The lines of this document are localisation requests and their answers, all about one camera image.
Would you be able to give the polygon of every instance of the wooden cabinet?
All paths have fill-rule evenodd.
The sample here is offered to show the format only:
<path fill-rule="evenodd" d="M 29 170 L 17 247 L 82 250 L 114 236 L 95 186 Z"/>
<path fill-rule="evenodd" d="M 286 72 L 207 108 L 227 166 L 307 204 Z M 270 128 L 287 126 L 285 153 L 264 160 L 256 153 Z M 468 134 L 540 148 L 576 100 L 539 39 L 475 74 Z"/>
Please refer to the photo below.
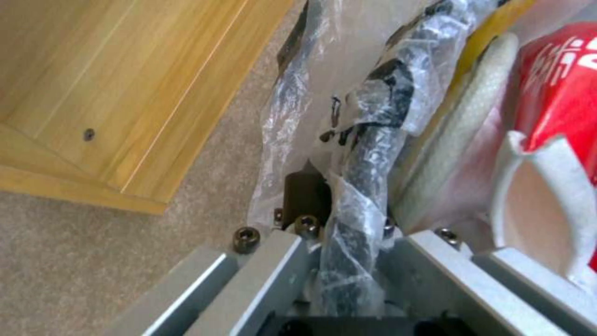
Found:
<path fill-rule="evenodd" d="M 292 0 L 3 0 L 0 188 L 162 213 Z"/>

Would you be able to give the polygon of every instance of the wrapped black tube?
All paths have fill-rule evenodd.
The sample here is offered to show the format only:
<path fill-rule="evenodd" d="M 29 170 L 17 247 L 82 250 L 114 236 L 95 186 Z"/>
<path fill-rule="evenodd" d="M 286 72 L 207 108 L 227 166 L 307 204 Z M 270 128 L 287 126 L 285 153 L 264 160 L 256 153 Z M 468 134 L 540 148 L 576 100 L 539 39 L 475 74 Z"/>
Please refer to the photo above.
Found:
<path fill-rule="evenodd" d="M 329 173 L 333 210 L 321 256 L 324 313 L 380 313 L 374 279 L 386 220 L 387 176 L 408 136 L 419 135 L 441 103 L 466 38 L 498 0 L 444 0 L 396 34 L 379 66 L 347 95 L 350 133 L 339 171 Z"/>

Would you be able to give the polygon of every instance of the red bag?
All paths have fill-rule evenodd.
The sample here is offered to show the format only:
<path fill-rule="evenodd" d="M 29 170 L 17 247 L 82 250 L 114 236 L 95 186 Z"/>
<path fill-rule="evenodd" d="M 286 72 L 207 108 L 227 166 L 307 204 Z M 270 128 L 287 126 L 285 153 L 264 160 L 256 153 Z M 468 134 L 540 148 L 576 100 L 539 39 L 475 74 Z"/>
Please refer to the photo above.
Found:
<path fill-rule="evenodd" d="M 528 44 L 521 62 L 515 129 L 527 136 L 524 150 L 564 135 L 596 186 L 597 23 L 569 25 Z M 590 266 L 597 270 L 597 253 Z"/>

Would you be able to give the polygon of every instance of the metal plate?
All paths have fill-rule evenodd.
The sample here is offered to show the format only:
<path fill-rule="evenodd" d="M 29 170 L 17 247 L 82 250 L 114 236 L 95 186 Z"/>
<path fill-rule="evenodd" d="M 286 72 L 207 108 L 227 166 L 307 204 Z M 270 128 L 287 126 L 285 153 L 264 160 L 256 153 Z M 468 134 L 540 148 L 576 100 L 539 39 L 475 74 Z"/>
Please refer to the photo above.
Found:
<path fill-rule="evenodd" d="M 305 242 L 275 230 L 186 335 L 256 335 L 268 316 L 288 311 L 310 267 Z"/>
<path fill-rule="evenodd" d="M 475 264 L 572 335 L 597 335 L 597 302 L 513 248 L 473 257 Z"/>
<path fill-rule="evenodd" d="M 198 248 L 145 293 L 105 335 L 182 335 L 236 273 L 236 261 Z"/>
<path fill-rule="evenodd" d="M 416 316 L 453 313 L 479 335 L 565 333 L 431 231 L 380 256 L 380 271 Z"/>

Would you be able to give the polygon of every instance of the plastic wrap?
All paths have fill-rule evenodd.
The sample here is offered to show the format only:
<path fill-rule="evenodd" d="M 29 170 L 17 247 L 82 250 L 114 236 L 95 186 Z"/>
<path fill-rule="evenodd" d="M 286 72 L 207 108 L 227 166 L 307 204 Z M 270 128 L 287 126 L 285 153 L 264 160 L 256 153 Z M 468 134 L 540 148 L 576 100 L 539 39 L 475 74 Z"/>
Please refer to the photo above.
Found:
<path fill-rule="evenodd" d="M 284 178 L 300 170 L 329 120 L 332 97 L 363 82 L 398 27 L 431 0 L 310 0 L 298 54 L 261 113 L 261 171 L 247 222 L 264 234 L 282 206 Z"/>
<path fill-rule="evenodd" d="M 406 138 L 422 132 L 443 100 L 467 37 L 497 6 L 494 0 L 446 0 L 427 8 L 396 33 L 375 70 L 342 102 L 339 131 L 347 139 L 328 141 L 312 158 L 325 173 L 327 153 L 328 169 L 341 176 L 328 179 L 333 212 L 319 272 L 324 313 L 381 312 L 374 270 L 389 170 Z"/>

